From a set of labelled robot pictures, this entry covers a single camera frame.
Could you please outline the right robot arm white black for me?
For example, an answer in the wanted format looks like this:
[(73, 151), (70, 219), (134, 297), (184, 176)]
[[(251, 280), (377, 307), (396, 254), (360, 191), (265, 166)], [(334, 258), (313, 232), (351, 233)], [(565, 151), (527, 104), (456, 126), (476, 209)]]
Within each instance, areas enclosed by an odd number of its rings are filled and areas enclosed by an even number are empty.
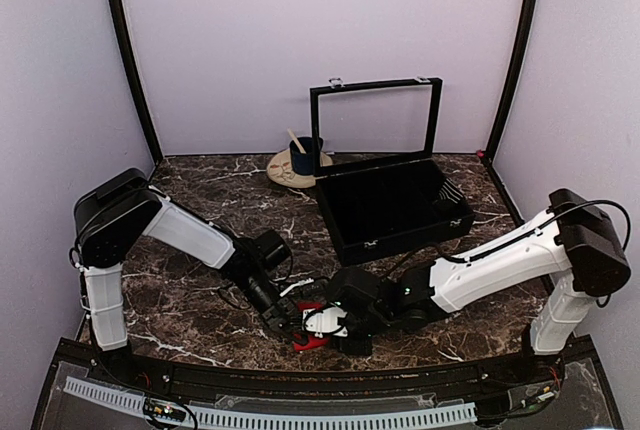
[(631, 268), (604, 201), (568, 189), (549, 196), (549, 207), (500, 238), (457, 256), (441, 255), (407, 269), (396, 281), (360, 268), (337, 272), (326, 299), (345, 311), (341, 326), (367, 339), (391, 329), (417, 330), (465, 306), (522, 282), (554, 274), (558, 280), (510, 363), (521, 384), (534, 382), (559, 353), (600, 297), (622, 289)]

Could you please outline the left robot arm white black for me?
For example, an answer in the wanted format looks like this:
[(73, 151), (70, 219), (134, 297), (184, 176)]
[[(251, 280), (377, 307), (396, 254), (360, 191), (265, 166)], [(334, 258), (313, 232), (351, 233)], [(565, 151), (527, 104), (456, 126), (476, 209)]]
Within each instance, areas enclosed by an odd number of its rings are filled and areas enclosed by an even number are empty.
[(268, 329), (291, 341), (301, 339), (298, 308), (268, 275), (291, 254), (275, 231), (255, 239), (237, 237), (175, 203), (136, 168), (82, 196), (73, 215), (74, 248), (94, 341), (106, 351), (101, 367), (120, 386), (134, 385), (141, 377), (140, 362), (122, 349), (128, 335), (121, 275), (127, 254), (142, 236), (219, 271), (244, 294)]

